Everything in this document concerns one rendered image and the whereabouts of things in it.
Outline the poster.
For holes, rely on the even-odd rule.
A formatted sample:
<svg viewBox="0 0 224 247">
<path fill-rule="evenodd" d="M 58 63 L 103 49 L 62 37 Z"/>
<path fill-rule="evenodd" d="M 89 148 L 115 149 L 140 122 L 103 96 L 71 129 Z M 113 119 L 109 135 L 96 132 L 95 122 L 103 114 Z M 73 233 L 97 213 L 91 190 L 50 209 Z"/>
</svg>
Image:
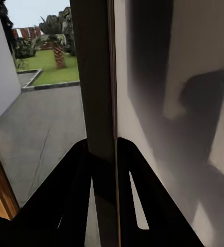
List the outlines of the poster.
<svg viewBox="0 0 224 247">
<path fill-rule="evenodd" d="M 101 247 L 119 247 L 114 0 L 70 0 Z"/>
</svg>

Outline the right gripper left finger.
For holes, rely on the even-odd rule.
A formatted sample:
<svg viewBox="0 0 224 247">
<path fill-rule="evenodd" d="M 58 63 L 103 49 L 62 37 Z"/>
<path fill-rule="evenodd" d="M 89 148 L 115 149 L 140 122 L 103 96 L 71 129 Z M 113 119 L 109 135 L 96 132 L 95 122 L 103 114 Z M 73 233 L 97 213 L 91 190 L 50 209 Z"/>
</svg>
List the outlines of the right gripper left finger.
<svg viewBox="0 0 224 247">
<path fill-rule="evenodd" d="M 84 247 L 91 188 L 87 138 L 75 143 L 0 235 L 0 247 Z"/>
</svg>

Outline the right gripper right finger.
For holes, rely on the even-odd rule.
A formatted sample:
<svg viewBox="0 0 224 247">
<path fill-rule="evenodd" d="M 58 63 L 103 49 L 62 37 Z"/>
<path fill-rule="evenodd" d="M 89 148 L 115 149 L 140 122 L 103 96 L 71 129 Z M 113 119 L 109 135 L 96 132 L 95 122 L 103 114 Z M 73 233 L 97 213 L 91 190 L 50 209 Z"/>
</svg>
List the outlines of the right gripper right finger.
<svg viewBox="0 0 224 247">
<path fill-rule="evenodd" d="M 131 172 L 149 230 L 137 226 Z M 204 247 L 137 146 L 118 137 L 121 247 Z"/>
</svg>

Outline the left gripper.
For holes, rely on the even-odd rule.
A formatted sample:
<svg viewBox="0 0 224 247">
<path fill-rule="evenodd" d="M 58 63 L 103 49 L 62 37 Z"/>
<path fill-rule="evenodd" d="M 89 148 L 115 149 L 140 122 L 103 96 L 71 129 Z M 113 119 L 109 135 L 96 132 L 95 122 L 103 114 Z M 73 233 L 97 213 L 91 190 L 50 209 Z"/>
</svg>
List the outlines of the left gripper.
<svg viewBox="0 0 224 247">
<path fill-rule="evenodd" d="M 10 223 L 10 220 L 8 220 L 6 218 L 3 219 L 3 222 L 0 226 L 0 235 L 5 230 L 5 228 L 9 225 L 9 223 Z"/>
</svg>

